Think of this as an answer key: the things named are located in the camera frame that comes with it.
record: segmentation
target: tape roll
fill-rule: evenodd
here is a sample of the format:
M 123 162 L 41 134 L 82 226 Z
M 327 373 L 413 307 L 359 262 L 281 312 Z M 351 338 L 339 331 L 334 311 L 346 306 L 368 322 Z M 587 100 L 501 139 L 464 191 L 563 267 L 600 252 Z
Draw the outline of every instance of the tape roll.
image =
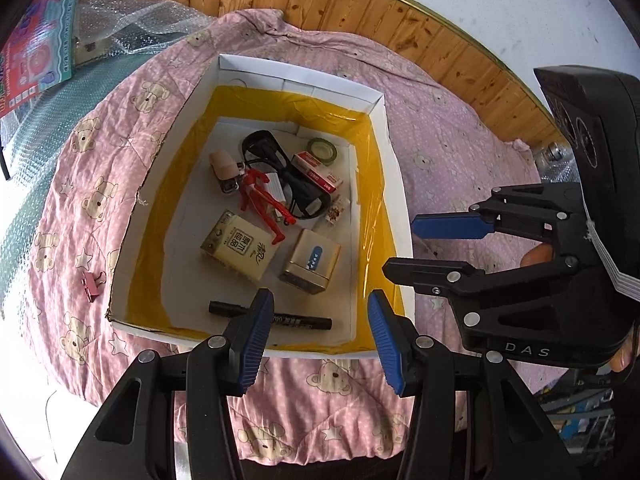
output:
M 328 140 L 320 137 L 311 139 L 306 145 L 306 150 L 325 166 L 332 165 L 335 159 L 338 158 L 336 147 Z

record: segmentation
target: blue rubber tip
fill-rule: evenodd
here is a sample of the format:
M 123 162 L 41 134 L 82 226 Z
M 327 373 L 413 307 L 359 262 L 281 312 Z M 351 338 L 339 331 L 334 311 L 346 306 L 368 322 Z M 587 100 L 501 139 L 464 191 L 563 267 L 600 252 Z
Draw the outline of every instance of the blue rubber tip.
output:
M 251 328 L 244 348 L 240 352 L 241 365 L 239 384 L 245 392 L 249 386 L 255 383 L 260 360 L 267 345 L 271 320 L 273 319 L 273 294 L 271 291 L 261 288 L 256 293 L 251 307 L 257 307 L 257 315 Z
M 411 222 L 411 231 L 424 240 L 481 240 L 494 230 L 474 213 L 417 215 Z
M 369 294 L 367 301 L 367 314 L 373 339 L 376 342 L 380 364 L 382 364 L 382 369 L 385 372 L 386 382 L 394 389 L 396 395 L 400 395 L 404 391 L 402 358 L 386 322 L 382 306 L 378 301 L 377 295 L 373 292 Z

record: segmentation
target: white cardboard box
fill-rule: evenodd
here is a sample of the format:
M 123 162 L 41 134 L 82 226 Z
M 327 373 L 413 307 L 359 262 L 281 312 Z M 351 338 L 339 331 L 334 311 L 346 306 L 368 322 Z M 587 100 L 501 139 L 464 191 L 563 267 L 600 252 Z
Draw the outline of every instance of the white cardboard box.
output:
M 145 231 L 151 208 L 148 206 L 156 196 L 159 184 L 171 164 L 175 152 L 193 123 L 204 113 L 216 86 L 243 86 L 246 88 L 269 89 L 304 94 L 339 105 L 343 108 L 369 114 L 376 142 L 382 160 L 385 189 L 383 197 L 389 218 L 391 232 L 397 256 L 412 257 L 412 240 L 408 211 L 404 198 L 402 177 L 398 161 L 388 138 L 388 126 L 383 94 L 358 83 L 316 72 L 307 68 L 280 63 L 271 60 L 243 56 L 220 55 L 209 69 L 185 103 L 169 130 L 166 140 L 154 161 L 145 183 L 140 189 L 139 200 L 134 207 L 129 227 L 120 250 L 118 265 L 114 271 L 111 291 L 110 319 L 115 328 L 149 339 L 187 347 L 195 346 L 199 341 L 169 333 L 158 332 L 145 326 L 135 326 L 124 321 L 129 298 L 129 287 L 134 275 L 138 251 Z M 341 218 L 337 234 L 342 244 L 342 253 L 327 291 L 316 296 L 308 295 L 276 279 L 280 266 L 288 256 L 290 247 L 297 238 L 298 231 L 287 228 L 287 240 L 282 242 L 276 257 L 271 262 L 273 276 L 260 282 L 274 292 L 275 309 L 290 314 L 331 317 L 335 330 L 309 331 L 272 326 L 268 346 L 273 344 L 306 344 L 320 346 L 339 346 L 353 339 L 355 334 L 356 308 L 340 308 L 336 303 L 341 297 L 341 287 L 350 287 L 350 300 L 356 300 L 357 253 L 359 235 L 359 215 L 356 182 L 357 160 L 355 149 L 346 140 L 311 131 L 294 123 L 265 123 L 262 121 L 242 120 L 220 117 L 209 134 L 200 153 L 180 202 L 172 218 L 164 241 L 164 263 L 162 273 L 162 305 L 169 315 L 173 326 L 188 326 L 208 333 L 222 333 L 228 319 L 211 315 L 209 300 L 229 301 L 250 304 L 256 286 L 251 286 L 245 278 L 222 269 L 210 256 L 203 256 L 200 244 L 217 221 L 225 208 L 238 210 L 239 196 L 223 195 L 215 182 L 207 155 L 217 148 L 225 148 L 234 157 L 239 157 L 239 141 L 247 134 L 258 129 L 267 129 L 283 149 L 292 155 L 304 149 L 312 137 L 324 137 L 333 142 L 339 152 L 336 171 L 342 170 L 347 178 L 339 192 L 347 193 L 351 200 L 348 219 Z M 242 214 L 265 230 L 268 228 L 253 213 Z M 311 227 L 314 221 L 298 222 L 297 229 Z M 405 315 L 414 319 L 414 291 L 401 287 L 402 303 Z M 290 298 L 284 305 L 283 298 Z M 318 358 L 328 357 L 319 352 L 279 351 L 267 349 L 265 355 Z M 332 358 L 363 358 L 375 356 L 375 351 L 354 352 L 350 354 L 332 354 Z

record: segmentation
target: yellow tape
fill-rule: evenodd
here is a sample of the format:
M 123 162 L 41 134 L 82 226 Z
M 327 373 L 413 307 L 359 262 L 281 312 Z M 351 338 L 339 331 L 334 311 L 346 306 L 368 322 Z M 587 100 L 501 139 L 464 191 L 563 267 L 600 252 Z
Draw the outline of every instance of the yellow tape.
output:
M 164 174 L 151 206 L 130 283 L 126 322 L 199 340 L 210 335 L 171 326 L 162 306 L 160 290 L 167 229 L 202 147 L 222 115 L 257 121 L 291 121 L 342 137 L 355 147 L 358 161 L 356 184 L 360 202 L 356 337 L 340 346 L 308 344 L 277 348 L 327 354 L 373 350 L 375 345 L 367 320 L 367 297 L 370 291 L 383 289 L 398 314 L 404 315 L 404 306 L 399 287 L 382 274 L 382 265 L 389 257 L 396 256 L 396 247 L 383 199 L 385 181 L 380 152 L 369 116 L 313 97 L 239 86 L 219 86 L 214 90 L 206 111 L 185 136 Z

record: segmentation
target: wooden wall panel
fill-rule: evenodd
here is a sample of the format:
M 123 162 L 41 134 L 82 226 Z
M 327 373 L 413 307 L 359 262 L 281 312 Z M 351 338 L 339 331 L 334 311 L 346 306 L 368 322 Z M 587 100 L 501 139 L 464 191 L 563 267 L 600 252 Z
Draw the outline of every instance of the wooden wall panel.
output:
M 353 32 L 417 63 L 478 113 L 503 140 L 531 146 L 560 140 L 549 116 L 494 58 L 447 24 L 400 0 L 175 0 L 211 16 L 274 8 L 305 30 Z

